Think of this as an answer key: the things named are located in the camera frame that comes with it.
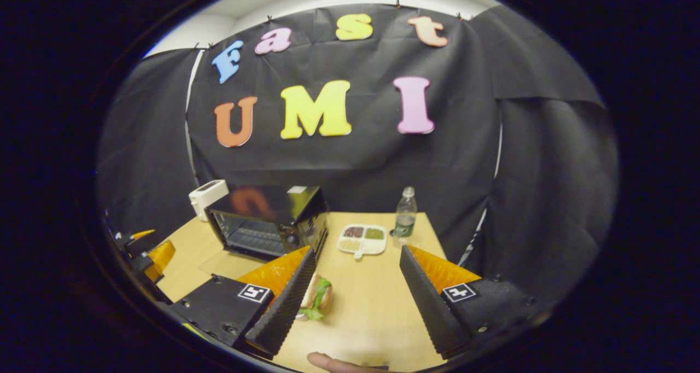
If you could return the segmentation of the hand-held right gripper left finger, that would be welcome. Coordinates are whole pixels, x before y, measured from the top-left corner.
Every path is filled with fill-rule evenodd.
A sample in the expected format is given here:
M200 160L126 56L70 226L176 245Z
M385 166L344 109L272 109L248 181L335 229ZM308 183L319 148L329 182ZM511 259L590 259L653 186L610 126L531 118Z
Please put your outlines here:
M287 338L316 268L314 251L305 246L237 280L213 274L170 308L213 340L273 358Z

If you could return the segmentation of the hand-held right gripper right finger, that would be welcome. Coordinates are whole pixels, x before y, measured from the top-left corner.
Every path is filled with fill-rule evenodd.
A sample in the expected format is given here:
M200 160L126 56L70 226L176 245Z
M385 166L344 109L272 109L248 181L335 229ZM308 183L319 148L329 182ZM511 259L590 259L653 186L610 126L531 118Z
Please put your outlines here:
M502 278L483 278L415 246L400 269L430 340L444 359L475 358L540 325L549 306Z

